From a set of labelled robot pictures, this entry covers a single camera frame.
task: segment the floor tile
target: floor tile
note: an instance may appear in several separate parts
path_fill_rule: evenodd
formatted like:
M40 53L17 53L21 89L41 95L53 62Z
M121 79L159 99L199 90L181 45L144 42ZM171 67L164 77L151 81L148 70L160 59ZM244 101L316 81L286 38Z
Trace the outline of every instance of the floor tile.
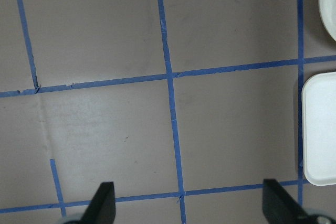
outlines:
M297 0L164 0L173 71L297 58Z
M117 203L114 224L181 223L180 205L176 198L139 200ZM68 207L67 214L85 211L85 207Z
M175 79L186 190L297 178L297 67Z
M0 92L33 89L16 0L0 0Z
M62 217L59 208L0 214L1 223L54 224Z
M65 202L177 191L165 80L39 96Z
M325 214L336 219L336 186L303 186L303 207L312 213Z
M303 0L304 43L306 58L336 54L334 41L324 28L319 12L319 0Z
M305 81L307 81L310 77L314 76L315 74L335 72L335 71L336 71L336 61L305 64L304 66Z
M37 98L0 103L0 208L57 203Z
M24 0L42 86L165 73L157 0Z
M286 186L296 200L297 187ZM262 189L231 191L185 198L188 224L267 223L262 213Z

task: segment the floor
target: floor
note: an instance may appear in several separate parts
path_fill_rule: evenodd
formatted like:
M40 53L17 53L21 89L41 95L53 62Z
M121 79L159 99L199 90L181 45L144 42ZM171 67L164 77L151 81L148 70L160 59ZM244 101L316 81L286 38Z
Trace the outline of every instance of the floor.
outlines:
M115 223L267 223L302 174L301 89L336 70L318 0L0 0L0 222L55 223L114 181Z

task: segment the white plastic tray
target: white plastic tray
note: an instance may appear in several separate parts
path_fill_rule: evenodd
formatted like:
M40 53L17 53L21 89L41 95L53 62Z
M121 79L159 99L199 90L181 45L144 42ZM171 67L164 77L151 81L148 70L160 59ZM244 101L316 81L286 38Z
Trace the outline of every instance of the white plastic tray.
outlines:
M336 184L336 72L311 77L302 91L303 162L307 180Z

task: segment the blue painter's tape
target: blue painter's tape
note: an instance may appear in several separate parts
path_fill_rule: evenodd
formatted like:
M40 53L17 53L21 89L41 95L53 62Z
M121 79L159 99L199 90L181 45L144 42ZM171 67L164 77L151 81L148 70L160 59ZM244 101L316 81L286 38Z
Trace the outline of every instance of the blue painter's tape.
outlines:
M280 182L280 184L282 186L293 186L293 185L297 185L297 183L298 183L297 180ZM262 186L263 186L262 184L229 186L229 187L220 187L220 188L186 191L185 194L186 194L186 196L191 196L191 195L201 195L201 194L225 193L225 192L228 192L228 191L243 191L243 190L261 189Z
M65 207L88 206L90 202L91 200L75 201L75 202L64 203L64 206Z
M66 213L66 210L65 210L65 204L64 204L64 200L63 200L61 184L59 182L57 169L56 169L56 163L55 163L54 159L50 160L50 167L51 167L51 172L53 173L53 178L54 178L54 183L55 183L55 189L56 189L58 202L59 202L59 205L60 205L62 216L64 217L64 216L67 215L67 213Z
M304 83L304 41L303 41L303 0L297 0L298 6L298 203L303 203L303 160L302 138L302 88Z
M126 202L126 201L136 201L136 200L146 200L146 199L162 199L162 198L177 198L179 193L165 193L165 194L149 194L149 195L139 195L130 197L120 197L116 198L116 202Z
M30 42L30 37L29 37L29 32L28 32L28 25L27 25L27 18L26 18L26 13L24 9L24 4L23 4L23 0L16 0L16 2L17 2L17 7L19 9L21 26L22 26L23 36L25 39L26 50L27 50L28 60L29 60L29 65L30 65L30 72L33 78L34 87L35 89L37 89L38 82L37 82L37 76L36 76L36 67L34 63L33 50L31 48L31 42Z
M123 79L115 79L115 80L74 83L70 86L67 86L67 85L59 85L59 86L51 86L51 87L40 87L39 86L37 87L37 89L27 89L27 90L24 90L23 92L20 92L20 91L0 92L0 98L17 97L19 95L32 95L36 93L57 92L57 91L65 91L65 90L72 90L72 89L104 87L104 86L112 86L112 85L127 84L127 83L158 81L158 80L165 80L165 79L167 79L167 74L155 74L152 76L140 76L140 77L130 77L130 78L123 78Z
M45 205L36 205L36 206L27 206L27 207L4 208L4 209L0 209L0 214L7 214L9 212L23 212L23 211L59 208L59 207L60 207L59 204L45 204Z
M261 69L261 68L274 68L274 67L296 65L297 63L298 63L298 60L293 59L293 60L279 60L279 61L229 66L229 67L198 69L198 70L190 70L190 71L184 71L184 72L179 72L179 73L173 73L173 77L179 78L183 76L201 76L204 74L226 73L226 72L244 71L244 70Z
M180 195L183 196L185 192L184 192L184 187L183 187L181 151L180 151L180 142L179 142L179 132L177 128L174 83L173 83L172 65L170 61L170 53L169 53L169 47L168 47L167 24L166 24L163 0L157 0L157 5L159 7L163 55L164 55L164 61L166 65L166 72L167 72L169 106L170 106L173 139L174 139L175 161L176 161L176 170L177 170L177 183L179 186L178 192L180 193ZM181 210L181 222L182 224L184 224L186 223L186 214L185 214L185 206L184 206L183 198L180 200L180 210Z
M304 61L305 64L319 63L319 62L326 62L326 61L335 61L336 60L336 55L328 55L328 56L306 58L304 60L305 60Z
M50 160L50 164L52 167L52 172L54 178L57 178L56 174L56 165L53 159ZM293 186L297 185L297 180L290 180L280 182L282 186ZM14 207L14 208L5 208L0 209L0 214L5 214L8 212L20 212L20 211L31 211L31 210L40 210L40 209L49 209L49 208L62 208L62 207L77 207L77 206L88 206L91 201L84 200L84 201L75 201L75 202L63 202L63 197L61 195L61 190L59 186L59 182L55 182L57 184L57 197L60 203L58 204L45 204L45 205L37 205L37 206L27 206L27 207ZM231 187L221 187L221 188L211 188L211 189L202 189L202 190L193 190L193 191L186 191L184 193L185 196L191 195L202 195L202 194L214 194L214 193L225 193L228 191L241 191L241 190L252 190L252 189L261 189L262 184L256 185L243 185L243 186L231 186ZM181 195L180 192L174 193L163 193L163 194L149 194L149 195L139 195L139 196L130 196L130 197L120 197L116 198L116 202L127 202L127 201L137 201L137 200L148 200L148 199L163 199L163 198L178 198L181 207L181 215L185 214L185 204L184 204L184 195Z

